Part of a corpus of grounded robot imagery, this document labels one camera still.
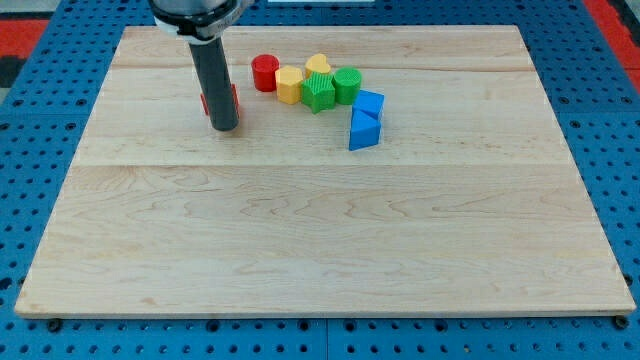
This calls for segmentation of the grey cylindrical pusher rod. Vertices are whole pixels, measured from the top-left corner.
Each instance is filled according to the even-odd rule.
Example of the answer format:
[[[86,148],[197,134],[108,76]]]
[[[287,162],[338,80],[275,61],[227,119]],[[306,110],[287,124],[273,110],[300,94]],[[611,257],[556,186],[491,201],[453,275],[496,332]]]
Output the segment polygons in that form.
[[[221,39],[189,48],[212,127],[234,130],[239,118]]]

